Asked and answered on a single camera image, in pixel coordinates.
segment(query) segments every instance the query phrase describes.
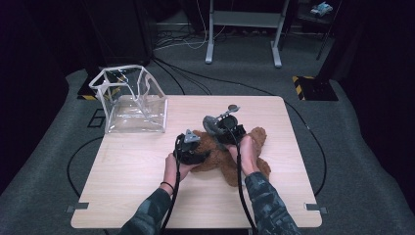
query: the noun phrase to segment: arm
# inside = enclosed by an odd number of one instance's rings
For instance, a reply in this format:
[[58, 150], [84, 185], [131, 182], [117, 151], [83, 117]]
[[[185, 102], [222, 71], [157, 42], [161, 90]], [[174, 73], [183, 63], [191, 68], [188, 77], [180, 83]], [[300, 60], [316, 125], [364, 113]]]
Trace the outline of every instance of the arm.
[[[275, 188], [269, 183], [256, 165], [258, 156], [251, 136], [246, 135], [240, 143], [242, 172], [247, 177], [245, 183], [251, 202], [259, 234], [300, 234], [296, 223], [287, 212]], [[237, 148], [228, 145], [226, 148], [237, 162]]]
[[[180, 165], [180, 181], [183, 180], [189, 171], [197, 166], [196, 164]], [[167, 182], [174, 187], [176, 182], [176, 158], [169, 154], [165, 159], [164, 177], [162, 182]], [[151, 235], [159, 234], [161, 221], [171, 205], [170, 196], [173, 189], [168, 184], [161, 184], [160, 187], [138, 207], [137, 212], [121, 227], [120, 235]]]

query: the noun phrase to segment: bracelet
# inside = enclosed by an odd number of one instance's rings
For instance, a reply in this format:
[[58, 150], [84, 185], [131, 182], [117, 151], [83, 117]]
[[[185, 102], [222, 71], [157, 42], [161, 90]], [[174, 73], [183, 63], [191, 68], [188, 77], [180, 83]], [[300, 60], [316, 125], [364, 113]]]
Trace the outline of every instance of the bracelet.
[[162, 184], [164, 184], [164, 183], [165, 183], [166, 185], [170, 186], [171, 190], [173, 190], [173, 192], [174, 192], [174, 188], [173, 188], [173, 186], [171, 186], [171, 184], [169, 184], [169, 183], [167, 183], [167, 182], [164, 182], [164, 181], [163, 181], [162, 183], [160, 183], [160, 185], [162, 185]]

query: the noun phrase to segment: brown stuffed animal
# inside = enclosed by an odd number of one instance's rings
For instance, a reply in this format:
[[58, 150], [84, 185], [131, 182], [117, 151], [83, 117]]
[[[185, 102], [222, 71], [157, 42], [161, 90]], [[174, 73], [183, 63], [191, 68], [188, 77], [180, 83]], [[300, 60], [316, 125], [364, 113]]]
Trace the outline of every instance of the brown stuffed animal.
[[[210, 154], [205, 160], [205, 162], [194, 167], [192, 169], [192, 172], [208, 171], [208, 170], [219, 167], [223, 173], [223, 176], [225, 177], [226, 182], [232, 187], [237, 187], [238, 186], [237, 166], [235, 162], [233, 161], [232, 156], [229, 153], [229, 151], [221, 150], [220, 148], [218, 148], [213, 137], [211, 137], [206, 132], [194, 130], [193, 133], [201, 137], [200, 145], [195, 150], [195, 152], [204, 153], [206, 151], [210, 151]], [[265, 143], [265, 139], [266, 139], [265, 129], [263, 129], [262, 127], [256, 127], [248, 134], [253, 138], [255, 144], [257, 145], [256, 154], [259, 156], [261, 153], [262, 146]], [[268, 163], [262, 158], [258, 158], [256, 164], [259, 170], [266, 176], [266, 178], [269, 178], [269, 173], [271, 172], [271, 168], [269, 167]]]

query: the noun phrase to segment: sleeve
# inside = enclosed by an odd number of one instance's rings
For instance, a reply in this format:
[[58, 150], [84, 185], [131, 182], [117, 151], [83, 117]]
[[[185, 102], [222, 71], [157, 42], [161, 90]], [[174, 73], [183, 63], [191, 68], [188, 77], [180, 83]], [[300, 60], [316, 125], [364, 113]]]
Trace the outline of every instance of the sleeve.
[[258, 234], [300, 234], [277, 190], [261, 172], [248, 175], [245, 183], [253, 204]]
[[159, 234], [161, 221], [170, 205], [168, 193], [158, 188], [138, 207], [137, 212], [121, 227], [118, 234]]

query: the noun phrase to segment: brown fur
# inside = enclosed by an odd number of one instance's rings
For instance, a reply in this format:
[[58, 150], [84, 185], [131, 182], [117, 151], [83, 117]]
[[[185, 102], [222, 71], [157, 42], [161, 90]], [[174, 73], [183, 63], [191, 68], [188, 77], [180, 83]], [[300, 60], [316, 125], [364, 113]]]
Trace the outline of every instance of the brown fur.
[[[201, 143], [195, 152], [204, 153], [206, 151], [210, 151], [210, 154], [205, 162], [194, 167], [192, 172], [208, 171], [219, 167], [226, 182], [232, 187], [238, 186], [237, 166], [230, 153], [227, 150], [220, 150], [214, 139], [206, 132], [194, 130], [193, 133], [201, 137]], [[262, 127], [256, 127], [248, 134], [253, 138], [257, 149], [256, 154], [259, 156], [266, 139], [265, 129]], [[262, 158], [258, 158], [256, 164], [259, 170], [266, 176], [266, 178], [268, 178], [269, 173], [271, 172], [271, 168], [268, 163]]]

